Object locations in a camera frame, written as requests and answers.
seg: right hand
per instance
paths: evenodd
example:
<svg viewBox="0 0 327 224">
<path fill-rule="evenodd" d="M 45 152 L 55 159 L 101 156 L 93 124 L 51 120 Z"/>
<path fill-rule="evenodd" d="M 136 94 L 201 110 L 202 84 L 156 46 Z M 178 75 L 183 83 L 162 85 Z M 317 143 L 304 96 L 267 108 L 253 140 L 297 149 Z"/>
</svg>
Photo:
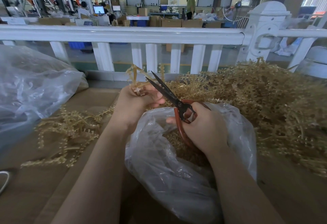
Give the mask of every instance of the right hand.
<svg viewBox="0 0 327 224">
<path fill-rule="evenodd" d="M 191 104 L 198 117 L 190 124 L 182 122 L 187 136 L 206 156 L 216 153 L 227 147 L 227 127 L 219 112 L 211 111 L 200 103 Z M 192 112 L 187 110 L 185 117 L 189 118 Z M 176 124 L 175 117 L 169 117 L 167 123 Z"/>
</svg>

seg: black pants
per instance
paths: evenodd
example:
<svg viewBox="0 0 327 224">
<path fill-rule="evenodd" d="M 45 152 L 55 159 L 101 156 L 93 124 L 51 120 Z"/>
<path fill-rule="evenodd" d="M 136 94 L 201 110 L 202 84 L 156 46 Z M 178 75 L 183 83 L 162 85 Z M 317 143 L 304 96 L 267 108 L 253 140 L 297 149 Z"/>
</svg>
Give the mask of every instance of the black pants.
<svg viewBox="0 0 327 224">
<path fill-rule="evenodd" d="M 193 15 L 193 13 L 190 11 L 190 12 L 187 12 L 186 13 L 186 17 L 187 17 L 187 19 L 188 20 L 191 20 L 192 19 L 192 15 Z"/>
</svg>

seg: black scissor blade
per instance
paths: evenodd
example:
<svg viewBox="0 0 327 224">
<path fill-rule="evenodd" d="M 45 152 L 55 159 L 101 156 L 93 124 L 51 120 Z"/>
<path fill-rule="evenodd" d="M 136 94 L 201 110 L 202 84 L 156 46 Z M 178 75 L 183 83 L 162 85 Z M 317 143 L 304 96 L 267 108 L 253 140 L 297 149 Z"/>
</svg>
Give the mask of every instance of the black scissor blade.
<svg viewBox="0 0 327 224">
<path fill-rule="evenodd" d="M 175 96 L 175 94 L 168 88 L 168 86 L 166 86 L 166 84 L 161 80 L 161 78 L 159 78 L 153 71 L 151 71 L 153 76 L 156 78 L 156 80 L 158 81 L 158 83 L 161 85 L 161 87 L 167 92 L 169 93 L 173 98 L 177 99 L 177 97 Z"/>
<path fill-rule="evenodd" d="M 145 77 L 153 86 L 156 88 L 165 98 L 167 98 L 170 102 L 172 102 L 176 107 L 179 102 L 177 98 L 174 98 L 169 92 L 163 89 L 160 85 L 153 82 L 151 79 Z"/>
</svg>

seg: forearm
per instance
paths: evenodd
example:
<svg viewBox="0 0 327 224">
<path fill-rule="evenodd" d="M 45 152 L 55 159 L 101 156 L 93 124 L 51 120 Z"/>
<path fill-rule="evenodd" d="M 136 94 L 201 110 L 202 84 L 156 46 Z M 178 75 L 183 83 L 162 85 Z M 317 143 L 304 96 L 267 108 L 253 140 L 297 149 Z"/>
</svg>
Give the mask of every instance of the forearm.
<svg viewBox="0 0 327 224">
<path fill-rule="evenodd" d="M 225 223 L 284 223 L 230 148 L 226 146 L 208 159 L 215 173 Z"/>
<path fill-rule="evenodd" d="M 52 224 L 118 223 L 126 132 L 109 122 Z"/>
</svg>

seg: red scissor handle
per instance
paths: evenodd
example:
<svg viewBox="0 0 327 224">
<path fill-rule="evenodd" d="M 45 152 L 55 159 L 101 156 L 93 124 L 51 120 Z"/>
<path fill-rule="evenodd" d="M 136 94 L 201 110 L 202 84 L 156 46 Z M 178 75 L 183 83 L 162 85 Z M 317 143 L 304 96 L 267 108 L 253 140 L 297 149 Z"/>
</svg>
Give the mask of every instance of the red scissor handle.
<svg viewBox="0 0 327 224">
<path fill-rule="evenodd" d="M 183 99 L 181 100 L 183 103 L 185 104 L 192 104 L 196 101 L 193 100 L 187 100 L 187 99 Z M 208 110 L 210 110 L 210 108 L 208 106 L 206 106 L 204 103 L 200 103 L 202 104 L 203 107 L 207 108 Z M 182 137 L 182 140 L 185 142 L 185 144 L 187 146 L 189 146 L 190 148 L 192 148 L 194 151 L 201 153 L 201 151 L 194 145 L 194 143 L 191 141 L 191 139 L 187 136 L 187 134 L 185 133 L 183 126 L 182 126 L 182 120 L 180 118 L 179 112 L 178 112 L 178 108 L 174 108 L 174 112 L 175 112 L 175 118 L 176 118 L 176 124 L 177 124 L 177 128 L 179 131 L 180 136 Z M 196 113 L 194 113 L 192 120 L 194 121 L 195 118 L 198 115 Z M 185 120 L 186 123 L 190 124 L 191 122 L 186 119 Z"/>
</svg>

